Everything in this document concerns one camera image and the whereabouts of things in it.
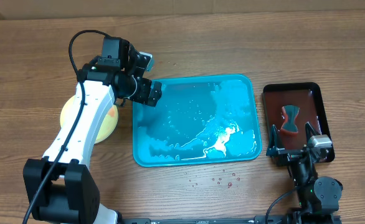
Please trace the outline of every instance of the black tray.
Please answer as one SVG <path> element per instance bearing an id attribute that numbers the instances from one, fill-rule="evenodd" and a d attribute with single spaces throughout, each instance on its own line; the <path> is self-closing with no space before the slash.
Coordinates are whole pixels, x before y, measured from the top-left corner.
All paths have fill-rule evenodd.
<path id="1" fill-rule="evenodd" d="M 309 83 L 284 83 L 284 84 L 269 84 L 264 87 L 263 89 L 263 104 L 264 104 L 264 112 L 265 112 L 265 120 L 267 122 L 267 129 L 268 129 L 268 138 L 270 139 L 270 130 L 273 123 L 277 126 L 278 129 L 280 129 L 281 124 L 278 124 L 279 122 L 282 122 L 283 120 L 277 120 L 279 115 L 279 111 L 277 111 L 277 108 L 281 108 L 285 105 L 290 104 L 300 104 L 300 102 L 303 104 L 302 108 L 303 111 L 307 110 L 309 115 L 302 115 L 305 118 L 309 117 L 312 119 L 310 123 L 318 129 L 318 131 L 321 134 L 326 134 L 331 138 L 331 133 L 329 132 L 328 122 L 326 120 L 326 114 L 325 114 L 325 108 L 324 103 L 322 100 L 321 95 L 321 89 L 320 87 L 313 82 Z M 300 118 L 300 112 L 298 115 L 297 120 L 301 120 L 301 123 L 305 118 Z M 304 123 L 303 127 L 297 125 L 298 128 L 304 129 Z M 306 139 L 302 139 L 301 137 L 304 135 L 303 133 L 299 132 L 300 134 L 295 137 L 295 141 L 288 141 L 285 140 L 285 143 L 289 145 L 291 142 L 294 142 L 291 144 L 291 148 L 289 146 L 285 146 L 285 149 L 301 149 L 304 144 L 306 144 Z M 322 160 L 322 162 L 332 162 L 334 160 L 334 148 L 332 147 L 332 150 L 329 151 L 327 157 L 325 160 Z"/>

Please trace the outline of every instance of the plastic tray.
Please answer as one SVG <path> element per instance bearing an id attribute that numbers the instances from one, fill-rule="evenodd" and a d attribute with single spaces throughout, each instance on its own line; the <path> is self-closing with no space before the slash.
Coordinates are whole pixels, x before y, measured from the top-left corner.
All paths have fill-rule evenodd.
<path id="1" fill-rule="evenodd" d="M 263 104 L 269 139 L 272 125 L 275 124 L 277 129 L 280 129 L 284 121 L 281 107 L 295 105 L 300 108 L 295 121 L 298 127 L 298 134 L 296 136 L 280 135 L 285 149 L 301 149 L 307 143 L 305 134 L 306 122 L 310 122 L 319 133 L 326 134 L 332 139 L 326 120 L 321 89 L 316 83 L 269 84 L 263 89 Z M 327 157 L 320 160 L 320 162 L 332 162 L 334 157 L 334 148 L 332 147 Z"/>
<path id="2" fill-rule="evenodd" d="M 157 80 L 156 107 L 133 103 L 133 155 L 144 167 L 255 159 L 262 150 L 252 83 L 244 75 Z"/>

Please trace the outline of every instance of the wood grain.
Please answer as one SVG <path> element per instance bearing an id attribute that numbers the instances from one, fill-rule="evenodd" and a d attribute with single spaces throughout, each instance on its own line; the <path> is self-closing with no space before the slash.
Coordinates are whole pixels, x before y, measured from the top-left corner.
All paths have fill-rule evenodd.
<path id="1" fill-rule="evenodd" d="M 317 82 L 336 151 L 335 161 L 317 171 L 343 183 L 338 214 L 344 223 L 365 223 L 365 11 L 0 21 L 0 223 L 20 223 L 26 211 L 22 168 L 26 159 L 40 158 L 59 131 L 60 110 L 76 85 L 67 46 L 82 29 L 123 37 L 152 53 L 157 63 L 148 78 L 245 74 L 254 86 L 263 139 L 261 155 L 251 162 L 143 168 L 132 156 L 128 103 L 115 132 L 92 155 L 104 205 L 124 217 L 264 214 L 292 181 L 265 157 L 262 88 Z M 77 67 L 101 46 L 98 35 L 79 37 Z M 212 178 L 221 178 L 220 185 Z M 272 213 L 297 206 L 294 197 Z"/>
<path id="2" fill-rule="evenodd" d="M 365 0 L 0 0 L 0 19 L 364 10 Z"/>

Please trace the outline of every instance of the red bowtie-shaped object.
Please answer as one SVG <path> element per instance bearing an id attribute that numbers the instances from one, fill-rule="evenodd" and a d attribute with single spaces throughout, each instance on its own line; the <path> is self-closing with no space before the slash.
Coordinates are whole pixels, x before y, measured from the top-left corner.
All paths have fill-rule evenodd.
<path id="1" fill-rule="evenodd" d="M 281 131 L 286 134 L 296 135 L 299 130 L 295 124 L 297 115 L 299 114 L 299 107 L 293 105 L 286 105 L 282 107 L 282 115 L 284 122 Z"/>

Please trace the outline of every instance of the black bracket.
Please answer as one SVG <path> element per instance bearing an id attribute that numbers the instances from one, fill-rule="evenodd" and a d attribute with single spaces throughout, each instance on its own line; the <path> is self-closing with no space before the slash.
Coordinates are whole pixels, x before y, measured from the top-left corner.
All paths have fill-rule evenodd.
<path id="1" fill-rule="evenodd" d="M 124 218 L 122 224 L 151 224 L 149 218 Z"/>
<path id="2" fill-rule="evenodd" d="M 309 122 L 305 124 L 305 131 L 308 143 L 310 142 L 309 140 L 311 137 L 320 135 Z M 271 157 L 277 166 L 287 166 L 292 162 L 299 161 L 307 154 L 310 154 L 315 162 L 325 159 L 328 155 L 327 149 L 312 147 L 308 144 L 303 145 L 302 149 L 286 150 L 280 140 L 278 129 L 274 124 L 272 125 L 270 132 L 270 142 L 265 155 Z"/>
<path id="3" fill-rule="evenodd" d="M 28 159 L 23 178 L 29 202 L 32 201 L 39 185 L 52 162 L 47 159 Z M 65 176 L 65 185 L 48 181 L 33 208 L 35 220 L 56 223 L 92 224 L 100 205 L 100 191 L 85 165 L 72 160 L 69 164 L 58 163 L 51 180 Z"/>

